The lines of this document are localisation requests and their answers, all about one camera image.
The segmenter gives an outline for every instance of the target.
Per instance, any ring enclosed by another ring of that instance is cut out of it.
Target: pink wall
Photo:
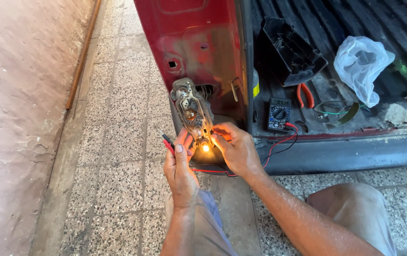
[[[0,0],[0,256],[27,255],[95,0]]]

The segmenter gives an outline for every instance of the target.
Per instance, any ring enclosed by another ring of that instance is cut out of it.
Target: person
[[[268,176],[250,134],[232,123],[214,125],[212,130],[212,141],[227,166],[246,180],[300,253],[396,255],[385,200],[378,190],[361,183],[338,184],[303,202]],[[189,168],[191,142],[182,129],[175,141],[175,156],[166,153],[164,173],[172,192],[166,197],[168,232],[161,256],[235,256],[223,234],[214,198],[209,191],[199,190]]]

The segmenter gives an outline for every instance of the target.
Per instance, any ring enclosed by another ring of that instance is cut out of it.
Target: red probe
[[[175,145],[173,145],[173,142],[170,140],[167,135],[165,135],[161,130],[159,130],[159,135],[163,138],[162,143],[166,145],[166,148],[172,152],[173,155],[175,155]]]

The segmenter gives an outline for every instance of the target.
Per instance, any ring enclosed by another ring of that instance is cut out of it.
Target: black wire
[[[272,155],[277,154],[277,153],[284,152],[284,151],[286,151],[287,149],[291,148],[291,147],[295,144],[295,142],[297,142],[297,139],[298,139],[298,132],[295,131],[295,133],[297,134],[297,136],[295,137],[295,140],[293,141],[293,143],[292,143],[288,148],[286,148],[286,149],[284,149],[284,150],[281,150],[281,151],[278,151],[278,152],[275,152],[275,153],[273,153],[273,154],[267,156],[267,157],[262,161],[262,166],[263,166],[263,163],[265,162],[265,160],[267,160],[267,159],[268,159],[269,157],[271,157]]]

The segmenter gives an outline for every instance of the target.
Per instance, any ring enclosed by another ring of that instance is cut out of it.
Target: plastic bag
[[[368,108],[379,102],[374,80],[394,61],[394,53],[385,50],[380,42],[367,37],[349,36],[338,49],[334,68],[339,78],[352,88]]]

